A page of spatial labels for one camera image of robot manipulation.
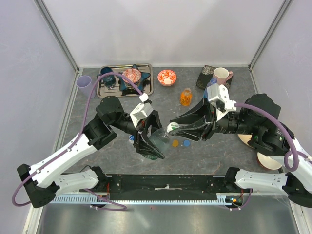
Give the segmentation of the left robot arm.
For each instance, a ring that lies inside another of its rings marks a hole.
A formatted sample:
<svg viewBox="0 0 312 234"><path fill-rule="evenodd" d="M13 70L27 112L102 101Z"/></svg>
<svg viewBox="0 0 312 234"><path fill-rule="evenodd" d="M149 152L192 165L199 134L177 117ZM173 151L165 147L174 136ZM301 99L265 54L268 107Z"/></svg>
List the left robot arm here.
<svg viewBox="0 0 312 234"><path fill-rule="evenodd" d="M105 190L108 178L100 167L74 174L65 171L113 141L117 137L113 127L134 137L133 146L138 154L150 160L164 159L161 150L149 139L162 128L158 111L152 108L151 101L144 98L131 113L126 113L117 97L108 96L96 107L95 117L88 124L83 123L80 132L69 143L39 163L22 164L17 168L29 203L40 208L65 193Z"/></svg>

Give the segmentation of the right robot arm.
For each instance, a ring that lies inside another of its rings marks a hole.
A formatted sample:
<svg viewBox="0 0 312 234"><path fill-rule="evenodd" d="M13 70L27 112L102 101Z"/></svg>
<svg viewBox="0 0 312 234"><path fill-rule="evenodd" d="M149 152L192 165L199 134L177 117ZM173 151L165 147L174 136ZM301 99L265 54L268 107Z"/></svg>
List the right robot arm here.
<svg viewBox="0 0 312 234"><path fill-rule="evenodd" d="M215 133L250 135L248 145L273 157L286 173L266 174L230 167L223 179L229 192L267 192L285 195L300 206L312 205L312 159L293 132L279 122L280 106L266 94L256 94L244 103L227 95L203 98L194 108L174 119L179 125L169 132L193 141L206 141Z"/></svg>

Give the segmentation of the green label clear bottle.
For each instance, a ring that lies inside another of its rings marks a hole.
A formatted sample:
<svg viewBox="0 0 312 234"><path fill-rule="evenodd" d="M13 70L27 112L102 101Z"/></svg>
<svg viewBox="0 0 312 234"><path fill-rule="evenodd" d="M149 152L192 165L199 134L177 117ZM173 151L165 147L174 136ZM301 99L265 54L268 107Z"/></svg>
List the green label clear bottle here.
<svg viewBox="0 0 312 234"><path fill-rule="evenodd" d="M149 134L149 140L163 153L167 151L170 145L170 137L164 128L156 130L153 134Z"/></svg>

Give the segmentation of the white green bottle cap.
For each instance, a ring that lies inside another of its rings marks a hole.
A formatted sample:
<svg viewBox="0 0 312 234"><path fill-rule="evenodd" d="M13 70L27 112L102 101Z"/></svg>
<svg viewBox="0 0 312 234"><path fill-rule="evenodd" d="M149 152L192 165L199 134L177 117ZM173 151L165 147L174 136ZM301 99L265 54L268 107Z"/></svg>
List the white green bottle cap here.
<svg viewBox="0 0 312 234"><path fill-rule="evenodd" d="M166 131L167 133L169 133L172 130L178 129L180 127L180 125L176 122L170 122L168 124L168 126L166 127Z"/></svg>

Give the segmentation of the orange bottle cap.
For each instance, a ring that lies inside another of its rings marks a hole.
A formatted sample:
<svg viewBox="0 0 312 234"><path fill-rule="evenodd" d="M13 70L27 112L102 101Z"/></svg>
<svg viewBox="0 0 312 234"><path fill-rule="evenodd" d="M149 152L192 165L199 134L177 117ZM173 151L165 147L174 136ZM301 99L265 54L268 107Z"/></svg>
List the orange bottle cap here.
<svg viewBox="0 0 312 234"><path fill-rule="evenodd" d="M179 146L179 141L178 140L173 140L172 141L172 147L178 147Z"/></svg>

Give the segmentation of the blue label water bottle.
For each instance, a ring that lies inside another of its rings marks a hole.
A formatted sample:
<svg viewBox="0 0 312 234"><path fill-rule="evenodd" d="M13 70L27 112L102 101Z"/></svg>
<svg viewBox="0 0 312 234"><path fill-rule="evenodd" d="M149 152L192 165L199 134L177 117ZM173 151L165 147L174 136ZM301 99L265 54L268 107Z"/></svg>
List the blue label water bottle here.
<svg viewBox="0 0 312 234"><path fill-rule="evenodd" d="M217 78L211 78L211 80L207 83L205 89L204 89L204 93L203 93L203 97L204 98L208 98L208 87L210 87L211 85L217 83Z"/></svg>

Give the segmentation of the blue bottle cap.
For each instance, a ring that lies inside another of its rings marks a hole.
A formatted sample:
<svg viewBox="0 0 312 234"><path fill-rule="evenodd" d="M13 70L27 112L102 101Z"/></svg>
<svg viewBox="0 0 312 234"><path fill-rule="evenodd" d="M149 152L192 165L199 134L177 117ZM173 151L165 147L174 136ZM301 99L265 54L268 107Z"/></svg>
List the blue bottle cap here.
<svg viewBox="0 0 312 234"><path fill-rule="evenodd" d="M189 140L185 140L185 141L183 142L183 145L184 145L185 147L190 147L191 142L190 142Z"/></svg>

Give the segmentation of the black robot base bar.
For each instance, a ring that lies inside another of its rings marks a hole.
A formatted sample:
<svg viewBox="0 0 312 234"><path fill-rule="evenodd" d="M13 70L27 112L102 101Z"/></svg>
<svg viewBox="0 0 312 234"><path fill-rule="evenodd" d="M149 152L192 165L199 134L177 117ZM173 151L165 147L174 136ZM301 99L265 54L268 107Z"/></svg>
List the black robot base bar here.
<svg viewBox="0 0 312 234"><path fill-rule="evenodd" d="M215 199L217 193L241 193L224 176L213 175L108 175L94 192L108 192L112 200Z"/></svg>

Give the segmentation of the orange juice bottle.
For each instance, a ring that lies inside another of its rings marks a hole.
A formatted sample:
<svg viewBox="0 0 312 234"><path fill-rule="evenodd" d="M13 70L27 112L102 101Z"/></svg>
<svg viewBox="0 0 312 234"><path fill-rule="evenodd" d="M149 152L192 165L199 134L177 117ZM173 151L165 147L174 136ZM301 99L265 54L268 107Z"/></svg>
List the orange juice bottle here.
<svg viewBox="0 0 312 234"><path fill-rule="evenodd" d="M180 95L180 103L183 106L190 106L192 102L192 91L190 88L185 88Z"/></svg>

